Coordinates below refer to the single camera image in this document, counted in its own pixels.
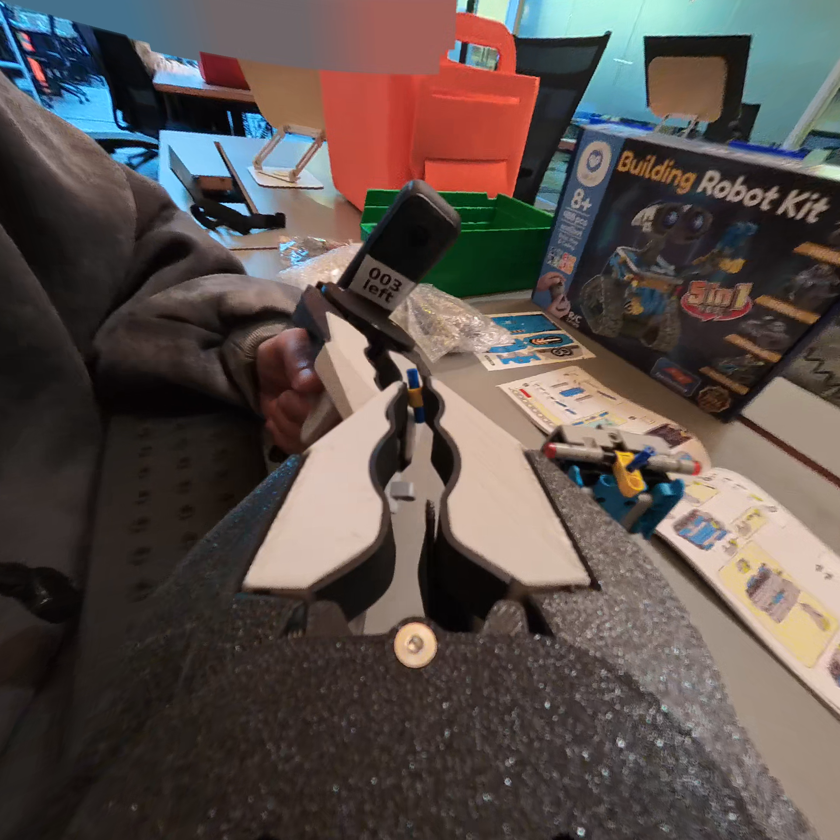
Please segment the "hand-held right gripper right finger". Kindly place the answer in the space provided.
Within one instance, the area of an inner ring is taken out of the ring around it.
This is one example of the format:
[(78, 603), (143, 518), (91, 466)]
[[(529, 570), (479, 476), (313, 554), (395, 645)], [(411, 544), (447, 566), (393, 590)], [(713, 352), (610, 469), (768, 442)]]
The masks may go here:
[(527, 449), (450, 387), (427, 388), (443, 483), (427, 548), (427, 614), (479, 621), (501, 601), (589, 589), (592, 575)]

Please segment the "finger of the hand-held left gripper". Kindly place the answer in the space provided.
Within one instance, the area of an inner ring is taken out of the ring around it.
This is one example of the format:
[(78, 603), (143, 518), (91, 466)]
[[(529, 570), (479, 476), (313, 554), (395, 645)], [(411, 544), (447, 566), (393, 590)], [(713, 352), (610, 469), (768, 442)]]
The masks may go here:
[(375, 380), (369, 346), (357, 329), (329, 330), (314, 363), (323, 393), (302, 426), (302, 443), (315, 444), (356, 416), (372, 421), (375, 409), (385, 414), (388, 405)]

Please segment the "grey blue toy brick assembly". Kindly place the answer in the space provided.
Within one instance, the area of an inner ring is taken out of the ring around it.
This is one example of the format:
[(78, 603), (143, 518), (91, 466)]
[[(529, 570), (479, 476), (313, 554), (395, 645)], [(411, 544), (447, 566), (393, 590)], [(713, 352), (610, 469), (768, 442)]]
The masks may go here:
[(702, 459), (651, 434), (616, 427), (560, 425), (542, 453), (627, 532), (650, 539), (683, 499)]

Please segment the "brick instruction booklet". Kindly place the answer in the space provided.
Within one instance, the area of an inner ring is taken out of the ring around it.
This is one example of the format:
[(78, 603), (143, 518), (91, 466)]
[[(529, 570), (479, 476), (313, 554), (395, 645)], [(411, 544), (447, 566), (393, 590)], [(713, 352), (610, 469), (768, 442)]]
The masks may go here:
[(545, 433), (607, 430), (651, 436), (696, 473), (670, 476), (626, 530), (664, 540), (720, 596), (784, 667), (834, 712), (839, 708), (839, 567), (829, 548), (771, 494), (711, 464), (683, 424), (612, 391), (578, 366), (527, 376), (498, 389)]

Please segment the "person's left forearm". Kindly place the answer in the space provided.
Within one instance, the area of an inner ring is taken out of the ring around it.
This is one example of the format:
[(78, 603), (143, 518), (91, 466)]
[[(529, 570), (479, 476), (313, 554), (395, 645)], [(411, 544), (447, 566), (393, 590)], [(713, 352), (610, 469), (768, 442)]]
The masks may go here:
[(156, 184), (133, 184), (129, 296), (94, 340), (100, 389), (186, 390), (259, 410), (258, 347), (287, 329), (301, 290), (249, 276)]

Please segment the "black desk stand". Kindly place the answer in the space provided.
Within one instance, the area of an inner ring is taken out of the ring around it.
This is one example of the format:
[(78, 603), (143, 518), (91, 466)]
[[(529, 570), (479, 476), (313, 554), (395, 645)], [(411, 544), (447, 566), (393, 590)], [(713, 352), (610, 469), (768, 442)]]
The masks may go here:
[(190, 197), (194, 219), (207, 231), (223, 228), (237, 235), (285, 229), (286, 215), (260, 213), (222, 144), (215, 141), (213, 147), (214, 152), (169, 145), (170, 170)]

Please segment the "white desk stand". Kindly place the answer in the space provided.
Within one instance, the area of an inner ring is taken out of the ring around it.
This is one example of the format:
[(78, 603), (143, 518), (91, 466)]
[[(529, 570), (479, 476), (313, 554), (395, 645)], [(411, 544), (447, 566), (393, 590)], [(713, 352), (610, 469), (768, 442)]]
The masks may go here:
[(739, 420), (838, 485), (838, 406), (778, 376), (743, 408)]

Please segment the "grey desk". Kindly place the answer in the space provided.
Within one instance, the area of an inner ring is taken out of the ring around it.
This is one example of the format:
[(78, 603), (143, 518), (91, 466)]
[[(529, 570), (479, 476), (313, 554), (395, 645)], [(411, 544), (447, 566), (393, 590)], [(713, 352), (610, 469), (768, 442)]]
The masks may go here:
[[(178, 155), (194, 155), (200, 163), (218, 160), (216, 142), (241, 173), (260, 214), (282, 212), (286, 236), (340, 241), (360, 238), (360, 212), (334, 189), (329, 157), (321, 150), (311, 172), (323, 183), (316, 191), (265, 189), (249, 177), (259, 140), (205, 133), (163, 132), (159, 181), (173, 202), (187, 211), (191, 199), (172, 172), (169, 141)], [(718, 423), (681, 401), (605, 350), (581, 367), (597, 381), (641, 406), (655, 410), (695, 433), (714, 466), (751, 479), (787, 508), (817, 538), (838, 551), (838, 487), (810, 466), (741, 421)], [(443, 489), (428, 462), (415, 462), (406, 478), (415, 484), (417, 501), (400, 507), (395, 533), (408, 545), (398, 550), (396, 574), (386, 595), (367, 614), (365, 630), (380, 632), (420, 606), (415, 549), (423, 525), (422, 501), (437, 500)], [(690, 619), (716, 659), (731, 703), (771, 773), (814, 825), (821, 838), (838, 838), (838, 718), (783, 667), (693, 570), (659, 539), (642, 542), (688, 608)]]

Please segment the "crumpled clear plastic bag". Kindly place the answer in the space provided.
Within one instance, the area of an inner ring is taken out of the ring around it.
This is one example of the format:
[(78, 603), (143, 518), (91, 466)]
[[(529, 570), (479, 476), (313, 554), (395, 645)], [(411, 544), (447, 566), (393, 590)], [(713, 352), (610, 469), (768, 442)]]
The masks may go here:
[[(278, 244), (277, 278), (300, 290), (318, 281), (337, 281), (360, 248), (359, 242), (283, 237)], [(391, 320), (415, 341), (429, 362), (448, 354), (489, 352), (514, 340), (491, 317), (427, 283), (395, 309)]]

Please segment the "green plastic bin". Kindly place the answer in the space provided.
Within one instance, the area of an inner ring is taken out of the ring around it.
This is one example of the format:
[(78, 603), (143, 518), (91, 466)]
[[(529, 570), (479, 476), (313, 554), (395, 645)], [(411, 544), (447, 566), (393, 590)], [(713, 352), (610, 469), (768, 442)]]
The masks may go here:
[(442, 191), (460, 217), (451, 248), (423, 282), (455, 298), (531, 288), (539, 278), (553, 220), (507, 194)]

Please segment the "orange plastic carrier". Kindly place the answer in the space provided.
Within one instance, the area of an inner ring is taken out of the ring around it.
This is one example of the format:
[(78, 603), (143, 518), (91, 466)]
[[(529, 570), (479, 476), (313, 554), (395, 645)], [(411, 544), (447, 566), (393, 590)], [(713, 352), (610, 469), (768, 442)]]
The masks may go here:
[(494, 49), (497, 68), (443, 57), (433, 75), (320, 72), (332, 182), (355, 207), (370, 190), (411, 180), (440, 193), (513, 196), (539, 79), (518, 74), (503, 23), (457, 13), (455, 35)]

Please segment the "tan board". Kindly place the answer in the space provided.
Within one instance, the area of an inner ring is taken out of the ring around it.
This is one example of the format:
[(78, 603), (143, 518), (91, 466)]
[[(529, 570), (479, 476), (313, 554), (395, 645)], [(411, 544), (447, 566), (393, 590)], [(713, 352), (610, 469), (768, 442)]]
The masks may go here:
[[(308, 171), (327, 139), (319, 71), (249, 59), (239, 59), (238, 63), (255, 104), (273, 129), (248, 168), (256, 183), (284, 189), (323, 189), (319, 179)], [(267, 166), (269, 157), (289, 134), (309, 138), (307, 149), (293, 166)]]

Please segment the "black office chair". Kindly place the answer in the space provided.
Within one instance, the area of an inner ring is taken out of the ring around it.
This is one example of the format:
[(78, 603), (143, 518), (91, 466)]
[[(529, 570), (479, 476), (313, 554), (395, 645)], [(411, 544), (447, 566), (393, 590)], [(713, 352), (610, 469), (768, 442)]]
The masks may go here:
[(612, 33), (592, 37), (514, 37), (517, 72), (539, 79), (513, 196), (534, 204), (545, 172), (570, 127)]
[(160, 133), (167, 130), (168, 114), (153, 78), (132, 39), (109, 30), (74, 23), (81, 41), (101, 70), (112, 103), (112, 116), (120, 137), (92, 138), (109, 154), (135, 149), (127, 166), (138, 171), (159, 154)]

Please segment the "toy robot kit box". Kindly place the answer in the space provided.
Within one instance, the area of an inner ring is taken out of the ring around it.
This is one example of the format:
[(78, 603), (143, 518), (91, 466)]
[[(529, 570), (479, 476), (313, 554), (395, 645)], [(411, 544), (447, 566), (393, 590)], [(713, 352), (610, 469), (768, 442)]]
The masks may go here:
[(838, 315), (838, 175), (581, 130), (532, 302), (727, 422)]

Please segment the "black framed board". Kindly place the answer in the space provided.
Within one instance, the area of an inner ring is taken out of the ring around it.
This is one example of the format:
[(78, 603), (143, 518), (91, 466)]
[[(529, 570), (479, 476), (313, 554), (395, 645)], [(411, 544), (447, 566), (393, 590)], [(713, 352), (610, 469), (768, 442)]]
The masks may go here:
[(705, 140), (734, 140), (751, 46), (750, 35), (645, 36), (647, 107), (658, 125), (686, 119), (686, 133), (703, 123)]

